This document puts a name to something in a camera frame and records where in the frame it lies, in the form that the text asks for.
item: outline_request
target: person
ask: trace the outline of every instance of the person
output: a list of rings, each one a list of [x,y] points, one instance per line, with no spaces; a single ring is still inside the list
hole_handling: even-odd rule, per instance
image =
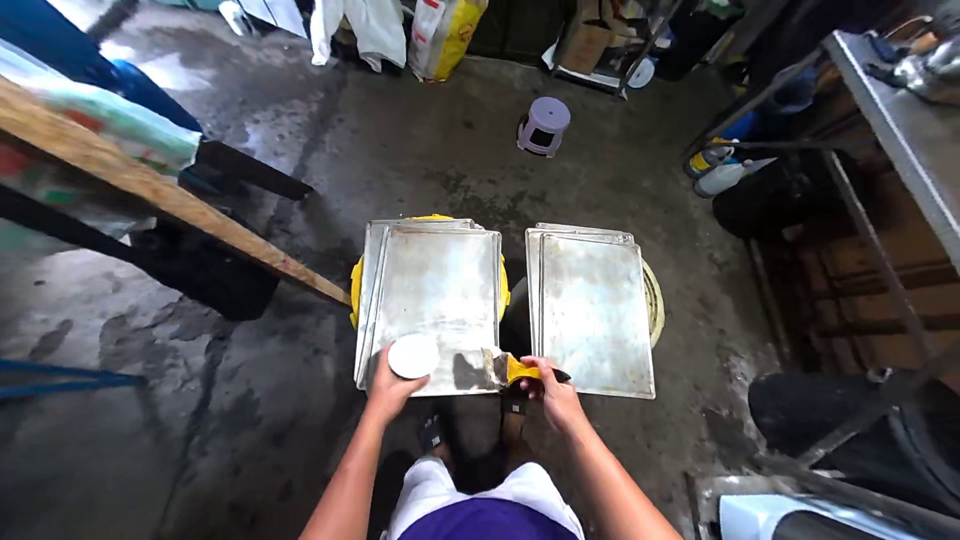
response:
[[[361,540],[367,537],[373,477],[384,429],[399,414],[412,393],[429,376],[403,380],[380,353],[367,405],[340,465],[330,479],[300,540]],[[530,397],[543,400],[550,426],[561,433],[572,453],[584,491],[606,535],[615,539],[677,540],[680,535],[654,507],[587,419],[576,389],[559,383],[546,358],[525,356],[527,366],[540,368],[542,390],[520,382]],[[583,540],[579,520],[564,503],[547,472],[537,463],[519,465],[491,491],[474,496],[458,493],[447,471],[449,450],[440,436],[425,426],[433,443],[429,455],[407,471],[389,527],[381,540],[519,538]],[[522,416],[505,413],[501,436],[513,450],[522,449],[518,427]]]

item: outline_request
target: cloth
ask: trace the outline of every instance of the cloth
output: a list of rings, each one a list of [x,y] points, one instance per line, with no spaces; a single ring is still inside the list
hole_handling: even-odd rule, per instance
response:
[[[400,540],[576,540],[567,528],[520,503],[473,497],[414,522]]]
[[[471,496],[457,491],[444,463],[432,456],[418,459],[403,477],[403,489],[400,491],[394,516],[380,538],[399,540],[404,531],[421,518],[429,519],[428,515],[433,512],[441,512],[447,517],[447,509],[451,505],[476,499],[500,499],[522,504],[561,525],[574,537],[584,540],[580,520],[564,502],[550,475],[537,463],[524,463],[494,489]],[[470,510],[471,505],[473,503],[463,505],[463,508],[454,508],[452,511],[456,513],[449,515],[460,515],[461,510]],[[508,508],[501,505],[496,507],[496,511],[512,512]],[[522,514],[514,511],[512,515],[517,517]]]
[[[382,60],[397,67],[406,64],[403,11],[397,0],[317,0],[310,17],[311,63],[326,65],[330,60],[330,40],[344,16],[357,38],[360,58],[373,71],[380,72]]]

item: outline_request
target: baking tray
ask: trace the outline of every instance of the baking tray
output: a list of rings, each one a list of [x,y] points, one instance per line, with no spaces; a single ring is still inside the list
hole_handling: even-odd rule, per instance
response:
[[[441,364],[415,395],[496,392],[481,348],[499,344],[500,233],[390,227],[374,279],[368,339],[357,387],[370,358],[409,333],[438,340]]]
[[[361,353],[370,317],[373,293],[373,280],[380,262],[380,249],[383,247],[384,233],[392,226],[424,227],[434,229],[483,229],[472,219],[374,219],[367,223],[364,235],[363,271],[360,279],[360,302],[357,307],[357,345],[353,358],[353,380],[359,381],[363,364]]]
[[[628,244],[634,243],[634,236],[623,231],[614,231],[613,229],[597,229],[595,227],[580,227],[579,225],[563,225],[560,223],[539,222],[537,229],[549,229],[551,231],[570,231],[578,234],[622,234]]]
[[[534,355],[540,353],[540,240],[545,233],[584,235],[598,241],[612,243],[634,243],[634,236],[621,231],[606,229],[578,228],[572,225],[538,223],[535,229],[526,230],[527,287],[530,303],[530,343]]]
[[[579,392],[656,397],[639,246],[543,234],[540,309],[540,353]]]

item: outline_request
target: concrete floor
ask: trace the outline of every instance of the concrete floor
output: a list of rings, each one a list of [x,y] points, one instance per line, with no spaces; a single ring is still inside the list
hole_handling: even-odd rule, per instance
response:
[[[740,467],[755,447],[746,384],[776,369],[744,246],[679,166],[723,102],[708,73],[654,81],[629,102],[484,59],[426,85],[345,61],[311,66],[303,40],[242,39],[219,15],[158,6],[105,51],[141,65],[210,135],[313,185],[302,203],[257,191],[248,217],[340,284],[374,218],[472,217],[503,233],[507,258],[522,258],[522,232],[538,221],[633,233],[666,303],[658,396],[583,403],[637,483],[692,538],[684,474]],[[545,94],[573,115],[553,160],[515,145],[517,120]],[[354,339],[344,308],[284,283],[261,319],[232,324],[90,252],[24,266],[0,283],[0,356],[143,373],[151,384],[2,404],[0,530],[31,539],[295,537],[365,402],[351,378]],[[490,449],[495,397],[443,405],[471,454]],[[414,400],[389,428],[375,524],[392,509],[387,488],[417,455],[416,425],[431,406]],[[534,407],[525,433],[600,537]]]

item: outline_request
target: white shorts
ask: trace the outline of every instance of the white shorts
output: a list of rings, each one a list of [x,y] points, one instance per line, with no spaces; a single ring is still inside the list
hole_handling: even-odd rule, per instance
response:
[[[580,540],[584,529],[573,509],[564,502],[550,475],[537,463],[517,467],[503,483],[490,491],[466,495],[457,491],[453,478],[439,458],[421,457],[403,476],[403,490],[390,526],[380,540],[397,540],[400,534],[430,512],[472,497],[492,497],[529,506],[567,528]]]

